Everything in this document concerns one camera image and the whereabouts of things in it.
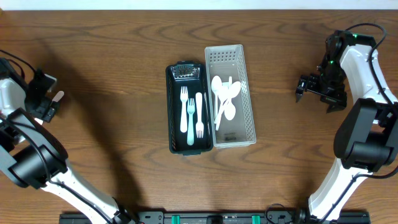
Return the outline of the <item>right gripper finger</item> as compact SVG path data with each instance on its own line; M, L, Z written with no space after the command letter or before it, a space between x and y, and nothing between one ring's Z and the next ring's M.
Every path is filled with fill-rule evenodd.
M328 108L326 109L327 113L332 113L332 112L337 112L337 111L342 111L346 108L345 104L340 104L340 103L333 103L329 104Z
M298 80L298 84L297 84L296 91L295 91L295 101L297 103L301 100L301 98L303 97L303 94L307 90L308 79L309 79L309 76L302 75Z

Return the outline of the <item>white spoon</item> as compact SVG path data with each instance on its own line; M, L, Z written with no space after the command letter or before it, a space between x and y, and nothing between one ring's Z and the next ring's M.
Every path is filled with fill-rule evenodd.
M57 94L52 98L52 103L58 103L65 95L64 91L58 91Z
M232 77L229 77L228 83L226 83L226 85L227 85L228 88L230 88L230 86L232 85ZM235 114L236 114L236 108L232 104L231 100L229 100L229 104L226 106L226 109L224 111L224 115L225 115L227 120L231 121L235 117Z
M219 76L214 76L211 81L211 90L215 94L215 105L214 105L214 112L215 112L215 124L218 123L218 112L219 112L219 99L223 94L223 84L221 78Z
M234 82L229 88L230 98L231 99L235 98L239 94L240 89L241 89L241 82ZM215 129L219 130L219 127L220 127L220 123L216 124Z
M218 116L219 116L219 118L218 118L218 123L217 124L219 124L220 123L220 121L221 121L221 117L222 117L222 114L223 114L223 112L225 111L225 109L226 109L226 106L229 104L229 100L231 99L230 98L230 91L229 91L229 88L227 87L227 86L223 86L223 94L222 94L222 96L220 97L220 108L219 108L219 112L218 112Z

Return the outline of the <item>clear white perforated basket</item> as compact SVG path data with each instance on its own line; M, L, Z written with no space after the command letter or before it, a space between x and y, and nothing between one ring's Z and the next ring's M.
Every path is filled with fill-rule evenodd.
M243 46L206 47L205 62L214 146L231 148L256 143Z

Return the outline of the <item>white fork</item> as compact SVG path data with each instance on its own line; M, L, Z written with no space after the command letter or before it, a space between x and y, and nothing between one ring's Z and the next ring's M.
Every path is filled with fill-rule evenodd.
M188 88L186 86L181 87L180 101L182 103L181 118L180 118L180 131L186 133L188 129L187 124L187 101L188 101Z
M195 94L196 109L197 109L197 123L196 123L196 134L197 138L201 139L204 135L204 124L202 121L202 109L203 109L203 95L200 92Z

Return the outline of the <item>white fork mint edge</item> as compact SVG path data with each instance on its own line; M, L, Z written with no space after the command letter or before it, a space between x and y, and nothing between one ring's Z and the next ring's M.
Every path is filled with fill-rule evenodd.
M192 146L194 144L194 130L193 130L193 114L195 113L195 100L190 98L187 106L188 113L188 133L187 144Z

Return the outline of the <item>dark green plastic basket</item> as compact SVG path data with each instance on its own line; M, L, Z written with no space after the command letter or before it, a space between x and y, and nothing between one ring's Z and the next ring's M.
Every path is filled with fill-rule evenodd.
M169 149L191 156L213 149L205 66L180 61L165 70Z

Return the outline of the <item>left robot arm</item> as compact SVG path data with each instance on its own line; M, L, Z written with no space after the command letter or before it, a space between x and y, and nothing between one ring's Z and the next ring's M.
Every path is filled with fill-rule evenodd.
M75 171L62 144L42 125L52 115L46 94L56 78L38 73L26 83L1 73L1 172L16 185L52 193L77 208L92 223L137 223L117 201Z

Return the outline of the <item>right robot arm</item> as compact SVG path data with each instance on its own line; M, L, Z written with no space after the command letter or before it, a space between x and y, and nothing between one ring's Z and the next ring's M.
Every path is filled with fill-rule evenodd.
M370 35L336 30L326 38L319 73L303 75L298 81L296 100L312 92L328 104L329 113L346 108L347 81L353 107L335 134L330 171L309 196L307 209L297 212L294 223L339 223L341 209L362 182L397 174L396 170L376 174L397 156L397 97L382 74L378 47Z

